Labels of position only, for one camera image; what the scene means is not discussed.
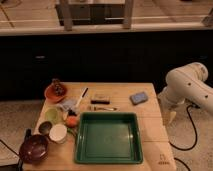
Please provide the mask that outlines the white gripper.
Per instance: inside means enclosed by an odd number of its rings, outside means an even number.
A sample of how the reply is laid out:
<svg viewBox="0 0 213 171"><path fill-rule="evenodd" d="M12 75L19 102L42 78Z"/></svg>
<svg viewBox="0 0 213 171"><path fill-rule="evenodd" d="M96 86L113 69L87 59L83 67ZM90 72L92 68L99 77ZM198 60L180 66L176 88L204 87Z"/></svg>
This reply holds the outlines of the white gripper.
<svg viewBox="0 0 213 171"><path fill-rule="evenodd" d="M169 125L175 119L177 112L173 111L176 107L185 102L185 98L175 92L172 88L165 87L158 95L162 113L168 115L166 124Z"/></svg>

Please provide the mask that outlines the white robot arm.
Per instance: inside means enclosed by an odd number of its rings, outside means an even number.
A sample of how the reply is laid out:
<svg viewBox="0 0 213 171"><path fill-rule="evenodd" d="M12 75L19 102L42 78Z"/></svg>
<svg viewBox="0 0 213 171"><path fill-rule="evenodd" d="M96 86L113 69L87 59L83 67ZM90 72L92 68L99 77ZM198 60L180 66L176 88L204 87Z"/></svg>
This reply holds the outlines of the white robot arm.
<svg viewBox="0 0 213 171"><path fill-rule="evenodd" d="M175 108L186 99L213 114L213 88L205 84L207 78L207 67L199 62L172 69L167 73L166 86L157 95L164 125L173 121L176 116Z"/></svg>

